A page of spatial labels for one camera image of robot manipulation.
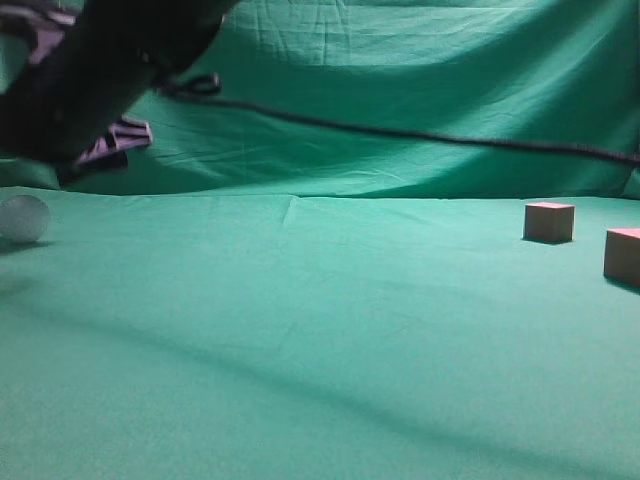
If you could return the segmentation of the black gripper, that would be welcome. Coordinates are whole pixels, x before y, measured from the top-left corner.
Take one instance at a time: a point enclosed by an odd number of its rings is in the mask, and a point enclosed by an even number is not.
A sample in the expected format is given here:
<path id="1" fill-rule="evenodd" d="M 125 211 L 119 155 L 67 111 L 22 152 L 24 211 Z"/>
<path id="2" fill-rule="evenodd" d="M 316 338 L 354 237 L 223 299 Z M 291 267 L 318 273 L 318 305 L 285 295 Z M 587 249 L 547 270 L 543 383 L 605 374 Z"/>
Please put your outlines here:
<path id="1" fill-rule="evenodd" d="M 123 170 L 153 142 L 124 116 L 148 90 L 187 70 L 232 1 L 4 1 L 1 29 L 25 40 L 25 66 L 1 95 L 1 149 L 55 168 L 60 187 Z"/>

